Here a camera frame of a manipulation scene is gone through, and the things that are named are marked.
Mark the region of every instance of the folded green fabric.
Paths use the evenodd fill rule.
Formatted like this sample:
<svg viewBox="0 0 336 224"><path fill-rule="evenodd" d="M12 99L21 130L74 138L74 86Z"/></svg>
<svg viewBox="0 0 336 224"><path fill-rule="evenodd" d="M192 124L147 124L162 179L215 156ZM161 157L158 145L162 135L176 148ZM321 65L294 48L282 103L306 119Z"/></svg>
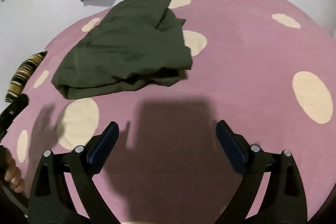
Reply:
<svg viewBox="0 0 336 224"><path fill-rule="evenodd" d="M149 83L171 86L191 69L184 19L171 0L125 0L70 50L52 84L66 99L135 91Z"/></svg>

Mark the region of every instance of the round bolt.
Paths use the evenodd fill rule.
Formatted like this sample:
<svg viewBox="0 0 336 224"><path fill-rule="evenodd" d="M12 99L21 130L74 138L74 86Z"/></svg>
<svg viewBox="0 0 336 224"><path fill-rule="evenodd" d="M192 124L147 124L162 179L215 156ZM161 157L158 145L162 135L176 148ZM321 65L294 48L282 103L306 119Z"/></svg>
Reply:
<svg viewBox="0 0 336 224"><path fill-rule="evenodd" d="M289 150L284 150L283 152L287 157L290 157L292 153Z"/></svg>
<svg viewBox="0 0 336 224"><path fill-rule="evenodd" d="M75 151L76 151L77 153L81 153L81 152L84 151L84 147L83 147L82 145L79 145L79 146L77 146L77 147L75 148Z"/></svg>
<svg viewBox="0 0 336 224"><path fill-rule="evenodd" d="M251 150L252 150L253 152L259 152L259 151L260 151L260 147L257 146L257 145L252 145L252 146L251 146Z"/></svg>
<svg viewBox="0 0 336 224"><path fill-rule="evenodd" d="M46 150L44 153L43 153L43 156L45 157L49 157L51 155L51 151L50 150Z"/></svg>

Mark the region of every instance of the pink polka dot fabric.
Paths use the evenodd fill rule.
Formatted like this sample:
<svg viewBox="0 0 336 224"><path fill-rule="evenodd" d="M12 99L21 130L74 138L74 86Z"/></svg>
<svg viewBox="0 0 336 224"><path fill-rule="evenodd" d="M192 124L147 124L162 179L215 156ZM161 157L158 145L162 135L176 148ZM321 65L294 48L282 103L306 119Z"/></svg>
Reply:
<svg viewBox="0 0 336 224"><path fill-rule="evenodd" d="M335 40L286 0L183 3L172 9L186 19L183 29L207 41L206 46L195 43L199 54L186 79L169 88L149 85L91 98L99 109L94 134L110 121L121 130L103 171L93 179L100 194L120 222L214 223L241 181L215 137L214 125L224 119L264 151L293 153L311 218L336 182ZM25 87L30 105L10 127L4 145L15 156L18 137L27 130L26 159L18 166L28 187L44 150L68 151L56 132L62 111L73 101L62 98L51 78L66 53L87 34L83 26L108 11L75 23L50 42L46 58ZM296 27L276 21L275 14L293 19ZM48 77L33 88L45 70ZM327 122L316 122L315 114L308 115L297 100L292 81L302 71L318 77L330 95L320 99L318 89L307 95L321 107L325 104L319 100L329 100ZM78 212L86 215L68 180ZM261 200L258 195L249 215L257 213Z"/></svg>

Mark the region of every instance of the human hand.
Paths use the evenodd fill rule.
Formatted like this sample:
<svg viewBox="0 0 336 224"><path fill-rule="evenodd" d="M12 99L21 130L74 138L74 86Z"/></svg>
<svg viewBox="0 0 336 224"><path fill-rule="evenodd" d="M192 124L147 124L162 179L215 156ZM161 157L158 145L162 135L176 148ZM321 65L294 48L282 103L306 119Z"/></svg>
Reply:
<svg viewBox="0 0 336 224"><path fill-rule="evenodd" d="M25 189L25 181L21 178L21 171L16 167L16 162L8 149L6 149L6 161L8 163L8 169L5 172L5 181L9 183L11 189L16 193L23 192Z"/></svg>

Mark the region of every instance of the striped fabric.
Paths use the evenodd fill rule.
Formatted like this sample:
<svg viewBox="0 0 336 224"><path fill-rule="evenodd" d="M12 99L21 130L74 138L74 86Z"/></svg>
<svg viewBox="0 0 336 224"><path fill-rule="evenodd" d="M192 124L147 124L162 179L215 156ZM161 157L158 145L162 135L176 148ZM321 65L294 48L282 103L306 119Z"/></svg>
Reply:
<svg viewBox="0 0 336 224"><path fill-rule="evenodd" d="M47 52L34 54L21 64L9 84L5 98L6 102L12 103L13 100L21 94L28 79L32 76L46 55Z"/></svg>

